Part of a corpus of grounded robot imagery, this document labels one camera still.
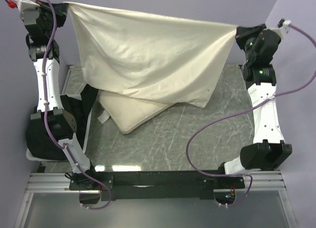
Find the cream pillowcase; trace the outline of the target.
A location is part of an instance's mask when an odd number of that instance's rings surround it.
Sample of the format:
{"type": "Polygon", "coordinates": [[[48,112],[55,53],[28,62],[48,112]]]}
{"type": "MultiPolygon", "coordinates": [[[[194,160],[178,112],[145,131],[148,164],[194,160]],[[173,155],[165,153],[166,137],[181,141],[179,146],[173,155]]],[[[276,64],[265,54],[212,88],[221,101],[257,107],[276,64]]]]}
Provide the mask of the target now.
{"type": "Polygon", "coordinates": [[[70,2],[84,80],[122,96],[205,107],[236,26],[70,2]]]}

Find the cream pillow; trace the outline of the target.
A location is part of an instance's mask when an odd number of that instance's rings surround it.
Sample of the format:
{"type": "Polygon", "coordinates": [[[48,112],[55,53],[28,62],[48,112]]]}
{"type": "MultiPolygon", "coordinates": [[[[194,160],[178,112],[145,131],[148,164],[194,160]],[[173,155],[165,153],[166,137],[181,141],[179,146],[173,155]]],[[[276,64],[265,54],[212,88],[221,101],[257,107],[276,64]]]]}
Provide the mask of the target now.
{"type": "Polygon", "coordinates": [[[99,92],[99,103],[103,110],[110,114],[110,118],[122,134],[129,134],[172,106],[171,104],[130,98],[103,90],[99,92]]]}

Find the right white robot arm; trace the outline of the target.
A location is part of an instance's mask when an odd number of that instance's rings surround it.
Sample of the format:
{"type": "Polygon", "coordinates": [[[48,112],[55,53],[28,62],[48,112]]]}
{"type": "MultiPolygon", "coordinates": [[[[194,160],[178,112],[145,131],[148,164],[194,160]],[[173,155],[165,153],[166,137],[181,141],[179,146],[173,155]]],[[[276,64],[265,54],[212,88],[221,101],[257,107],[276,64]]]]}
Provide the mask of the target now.
{"type": "Polygon", "coordinates": [[[276,73],[271,64],[281,43],[281,36],[265,24],[237,27],[236,43],[245,52],[242,76],[254,108],[253,143],[240,150],[237,158],[223,163],[225,171],[217,175],[217,184],[228,188],[233,174],[273,171],[291,154],[292,146],[284,140],[276,106],[276,73]]]}

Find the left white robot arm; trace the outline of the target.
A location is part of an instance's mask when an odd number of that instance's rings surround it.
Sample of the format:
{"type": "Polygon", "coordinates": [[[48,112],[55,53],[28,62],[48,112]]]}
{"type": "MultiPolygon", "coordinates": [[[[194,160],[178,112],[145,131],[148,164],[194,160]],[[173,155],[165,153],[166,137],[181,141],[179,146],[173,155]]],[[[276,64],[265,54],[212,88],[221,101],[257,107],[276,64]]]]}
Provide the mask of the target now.
{"type": "Polygon", "coordinates": [[[91,169],[77,138],[77,122],[61,100],[59,89],[59,45],[55,32],[64,25],[67,5],[42,1],[17,2],[20,18],[28,31],[26,43],[38,80],[39,99],[27,129],[27,149],[32,157],[48,159],[50,149],[63,154],[72,172],[91,169]]]}

